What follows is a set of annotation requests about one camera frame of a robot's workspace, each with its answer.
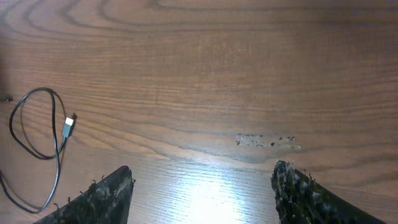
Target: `wooden surface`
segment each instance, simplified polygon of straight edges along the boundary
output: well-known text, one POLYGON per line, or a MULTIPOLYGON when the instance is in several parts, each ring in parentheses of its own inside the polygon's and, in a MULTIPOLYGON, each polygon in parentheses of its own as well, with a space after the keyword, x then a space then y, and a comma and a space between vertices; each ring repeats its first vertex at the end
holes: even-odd
MULTIPOLYGON (((78 115, 52 202, 127 165, 129 223, 277 223, 269 179, 283 159, 398 223, 398 2, 9 0, 0 16, 2 88, 53 88, 78 115)), ((41 205, 55 161, 11 138, 15 104, 0 103, 0 169, 41 205)), ((50 97, 32 96, 23 121, 53 154, 50 97)), ((1 223, 55 209, 30 215, 0 193, 1 223)))

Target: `black cable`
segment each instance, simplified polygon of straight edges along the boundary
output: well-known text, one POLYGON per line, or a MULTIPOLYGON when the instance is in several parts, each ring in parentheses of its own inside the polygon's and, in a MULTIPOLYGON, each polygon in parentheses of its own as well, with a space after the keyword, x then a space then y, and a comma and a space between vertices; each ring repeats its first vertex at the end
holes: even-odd
POLYGON ((10 133, 11 133, 12 137, 13 137, 13 138, 14 138, 14 139, 15 139, 27 152, 29 152, 30 154, 32 154, 34 157, 36 157, 36 158, 38 158, 38 159, 43 159, 43 160, 49 160, 49 159, 53 159, 53 158, 56 158, 56 159, 57 159, 57 173, 56 173, 56 175, 55 175, 55 182, 54 182, 53 189, 52 189, 52 191, 51 191, 51 193, 50 193, 50 195, 49 195, 47 201, 44 203, 44 205, 43 205, 40 209, 38 209, 38 210, 36 210, 36 211, 30 210, 30 209, 28 209, 28 208, 25 208, 24 206, 22 206, 21 204, 19 204, 18 202, 16 202, 16 201, 10 196, 10 194, 9 194, 8 191, 7 191, 6 185, 4 184, 4 181, 3 181, 3 179, 2 179, 2 172, 1 172, 1 170, 0 170, 0 183, 1 183, 1 186, 2 186, 3 189, 4 189, 4 193, 6 194, 6 196, 8 197, 8 199, 9 199, 12 203, 14 203, 15 205, 17 205, 19 208, 21 208, 21 209, 23 209, 23 210, 25 210, 25 211, 27 211, 27 212, 29 212, 29 213, 32 213, 32 214, 37 214, 37 213, 40 213, 42 210, 44 210, 44 209, 46 208, 46 206, 50 203, 52 197, 54 196, 55 190, 57 189, 57 186, 58 186, 58 181, 59 181, 60 173, 61 173, 60 153, 61 153, 62 150, 64 149, 64 147, 65 147, 65 145, 66 145, 66 143, 67 143, 67 139, 68 139, 68 137, 70 136, 70 134, 72 133, 72 130, 73 130, 73 124, 74 124, 74 123, 73 123, 73 124, 68 124, 68 125, 65 124, 64 130, 65 130, 65 127, 67 127, 67 128, 68 128, 68 133, 67 133, 67 134, 64 134, 64 133, 63 133, 62 143, 61 143, 61 146, 60 146, 60 148, 59 148, 59 150, 58 150, 57 130, 56 130, 56 128, 55 128, 55 97, 54 97, 54 96, 56 96, 56 97, 60 100, 61 105, 62 105, 62 109, 63 109, 63 112, 64 112, 64 115, 65 115, 65 117, 66 117, 65 108, 63 107, 63 102, 62 102, 61 98, 59 97, 59 95, 58 95, 55 91, 53 91, 52 89, 50 89, 50 88, 41 87, 41 88, 36 88, 36 89, 34 89, 34 90, 28 92, 24 97, 22 97, 22 99, 17 103, 17 105, 15 106, 14 110, 12 111, 12 113, 11 113, 11 115, 10 115, 10 119, 9 119, 9 130, 10 130, 10 133), (54 154, 53 156, 46 156, 46 155, 41 154, 41 153, 40 153, 38 150, 36 150, 32 145, 30 145, 30 146, 32 147, 32 150, 30 150, 24 143, 22 143, 22 142, 17 138, 17 136, 14 134, 14 130, 13 130, 13 128, 12 128, 12 120, 14 119, 14 115, 15 115, 16 111, 18 110, 18 108, 19 108, 21 105, 23 105, 23 103, 26 101, 26 99, 28 99, 28 97, 30 97, 31 94, 33 94, 33 93, 35 93, 35 92, 38 92, 38 91, 46 91, 47 93, 50 94, 51 100, 52 100, 52 134, 53 134, 53 137, 54 137, 54 148, 55 148, 55 154, 54 154))

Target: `usb connector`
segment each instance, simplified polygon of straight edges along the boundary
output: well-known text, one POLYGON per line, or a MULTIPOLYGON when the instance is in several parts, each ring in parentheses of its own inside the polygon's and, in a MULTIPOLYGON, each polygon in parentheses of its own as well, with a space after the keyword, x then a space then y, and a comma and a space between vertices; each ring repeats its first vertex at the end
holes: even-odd
POLYGON ((71 118, 67 118, 65 120, 65 124, 63 125, 62 135, 65 138, 68 138, 72 135, 73 128, 75 127, 77 116, 73 114, 71 118))

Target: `usb cable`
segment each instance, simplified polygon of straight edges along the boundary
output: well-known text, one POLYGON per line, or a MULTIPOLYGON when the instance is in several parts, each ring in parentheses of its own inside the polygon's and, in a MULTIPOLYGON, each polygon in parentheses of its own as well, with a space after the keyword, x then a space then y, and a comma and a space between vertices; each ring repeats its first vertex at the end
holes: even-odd
POLYGON ((60 164, 60 153, 62 152, 62 150, 65 148, 68 138, 72 135, 72 131, 73 128, 75 126, 75 122, 76 122, 77 116, 74 114, 71 118, 66 118, 66 112, 65 112, 65 108, 63 106, 63 102, 60 98, 60 96, 53 91, 50 88, 46 88, 46 87, 41 87, 41 88, 36 88, 30 92, 28 92, 24 97, 22 97, 22 99, 17 103, 17 105, 15 106, 15 108, 13 109, 11 115, 10 115, 10 119, 9 119, 9 130, 11 133, 11 136, 30 154, 32 154, 34 157, 38 158, 38 159, 42 159, 42 160, 49 160, 49 159, 54 159, 56 158, 57 160, 57 173, 55 175, 55 182, 54 182, 54 186, 53 189, 48 197, 48 199, 46 200, 46 202, 43 204, 43 206, 37 210, 31 210, 29 208, 24 207, 23 205, 21 205, 20 203, 16 202, 11 195, 8 193, 6 185, 4 184, 3 181, 3 174, 0 170, 0 183, 1 186, 3 187, 4 193, 6 194, 7 198, 14 203, 15 205, 17 205, 19 208, 25 210, 26 212, 32 213, 32 214, 37 214, 40 213, 41 211, 43 211, 47 205, 50 203, 52 197, 54 196, 55 190, 57 189, 58 186, 58 181, 59 181, 59 177, 60 177, 60 173, 61 173, 61 164, 60 164), (38 91, 46 91, 47 93, 50 94, 51 96, 51 100, 52 100, 52 134, 54 137, 54 148, 55 148, 55 154, 53 156, 46 156, 42 153, 40 153, 38 150, 35 149, 35 147, 33 145, 30 144, 30 147, 32 149, 29 149, 24 143, 22 143, 17 136, 14 134, 14 130, 12 128, 12 120, 14 119, 14 115, 16 113, 16 111, 18 110, 18 108, 26 101, 26 99, 28 99, 28 97, 38 91), (57 132, 55 129, 55 97, 57 97, 59 99, 59 101, 61 102, 61 106, 63 109, 63 113, 65 115, 65 124, 63 126, 63 131, 62 131, 62 143, 61 146, 58 149, 58 139, 57 139, 57 132))

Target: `fibrous black material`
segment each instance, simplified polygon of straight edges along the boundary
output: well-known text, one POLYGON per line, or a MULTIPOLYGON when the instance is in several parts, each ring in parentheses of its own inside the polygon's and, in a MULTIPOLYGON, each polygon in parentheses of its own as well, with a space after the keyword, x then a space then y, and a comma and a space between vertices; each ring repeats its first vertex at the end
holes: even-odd
POLYGON ((284 161, 271 178, 276 210, 285 223, 384 223, 337 197, 284 161))
POLYGON ((125 224, 134 183, 131 170, 122 166, 36 224, 125 224))

